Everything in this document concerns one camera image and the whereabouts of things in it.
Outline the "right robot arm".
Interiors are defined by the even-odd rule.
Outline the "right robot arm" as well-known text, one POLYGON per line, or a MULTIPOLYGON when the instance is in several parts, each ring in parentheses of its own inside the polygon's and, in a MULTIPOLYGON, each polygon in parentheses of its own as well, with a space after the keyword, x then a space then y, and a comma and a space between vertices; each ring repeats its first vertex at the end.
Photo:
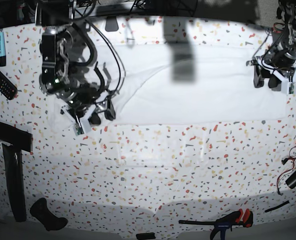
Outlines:
POLYGON ((99 114, 104 114, 109 121, 116 119, 112 99, 119 93, 125 79, 120 74, 116 87, 110 89, 98 66, 94 66, 94 72, 100 83, 88 83, 73 77, 78 68, 90 66, 95 59, 94 44, 78 22, 94 27, 89 16, 96 7, 96 1, 88 1, 85 12, 75 17, 77 5, 82 3, 81 0, 38 0, 35 7, 35 24, 44 29, 39 45, 42 56, 40 88, 46 95, 57 96, 67 104, 67 113, 78 127, 82 121, 100 125, 99 114), (70 60, 68 52, 74 44, 73 33, 77 33, 88 47, 88 60, 70 60))

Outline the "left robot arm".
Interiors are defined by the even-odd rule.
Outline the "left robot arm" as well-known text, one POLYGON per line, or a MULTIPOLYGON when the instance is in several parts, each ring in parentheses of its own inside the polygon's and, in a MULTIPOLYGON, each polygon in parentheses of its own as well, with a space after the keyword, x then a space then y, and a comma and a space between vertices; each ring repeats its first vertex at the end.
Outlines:
POLYGON ((296 74, 296 0, 280 0, 277 9, 277 19, 283 22, 282 29, 273 27, 279 33, 276 40, 262 56, 255 56, 249 65, 255 67, 254 87, 262 88, 265 79, 268 87, 293 94, 296 74))

